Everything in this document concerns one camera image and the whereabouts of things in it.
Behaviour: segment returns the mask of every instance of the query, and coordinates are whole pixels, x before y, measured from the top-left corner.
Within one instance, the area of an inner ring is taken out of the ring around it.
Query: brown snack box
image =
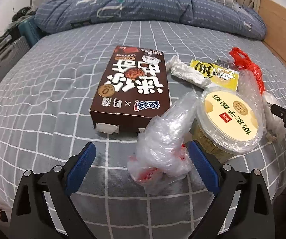
[[[89,110],[94,127],[105,123],[119,125],[120,131],[139,132],[169,107],[163,52],[117,46]]]

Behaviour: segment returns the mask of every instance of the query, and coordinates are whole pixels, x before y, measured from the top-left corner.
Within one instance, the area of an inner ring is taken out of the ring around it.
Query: plastic bag
[[[239,70],[239,80],[238,80],[237,90],[248,101],[250,101],[252,105],[255,106],[257,113],[259,114],[259,116],[256,117],[262,119],[264,125],[264,133],[267,134],[266,118],[265,118],[262,97],[260,95],[260,90],[255,80],[255,76],[251,71]]]
[[[157,194],[161,187],[184,178],[192,169],[183,142],[194,121],[197,103],[194,92],[185,94],[161,117],[152,118],[145,131],[138,134],[128,171],[136,183],[144,186],[146,193]]]
[[[204,78],[199,71],[183,63],[178,56],[173,56],[166,62],[166,71],[169,70],[171,70],[173,76],[190,82],[202,89],[206,89],[211,84],[209,78]]]
[[[285,137],[286,129],[284,128],[283,120],[271,112],[268,103],[276,104],[278,106],[280,106],[280,104],[278,100],[268,92],[263,92],[262,99],[266,116],[267,130],[271,132],[271,138],[273,141],[280,142]]]
[[[238,47],[233,47],[232,51],[230,51],[230,55],[234,58],[234,63],[239,70],[248,69],[254,74],[260,94],[262,95],[265,91],[265,85],[260,67],[256,65],[249,58],[249,56]]]
[[[214,60],[214,63],[220,67],[239,71],[239,69],[235,66],[235,64],[229,59],[225,59],[225,60],[216,59]]]

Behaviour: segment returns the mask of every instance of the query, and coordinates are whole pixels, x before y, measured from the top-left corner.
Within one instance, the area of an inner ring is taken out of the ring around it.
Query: yellow snack package
[[[190,67],[203,74],[204,78],[211,80],[209,87],[221,86],[233,91],[237,90],[239,72],[232,69],[199,60],[192,60]]]

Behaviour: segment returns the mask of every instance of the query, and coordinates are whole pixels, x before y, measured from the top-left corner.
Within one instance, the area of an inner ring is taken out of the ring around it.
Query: red and white plastic bag
[[[146,193],[158,194],[192,169],[183,142],[194,121],[197,103],[195,92],[185,94],[161,117],[152,118],[144,132],[138,134],[128,171],[136,183],[144,186]]]

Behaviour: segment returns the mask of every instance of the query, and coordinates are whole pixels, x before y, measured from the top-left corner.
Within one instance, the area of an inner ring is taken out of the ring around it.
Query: red plastic bag
[[[234,64],[238,67],[239,70],[248,69],[253,72],[256,82],[258,84],[260,95],[262,95],[265,91],[265,85],[263,82],[263,76],[260,67],[256,65],[249,58],[249,56],[238,47],[233,47],[232,51],[230,51],[230,55],[234,58]]]

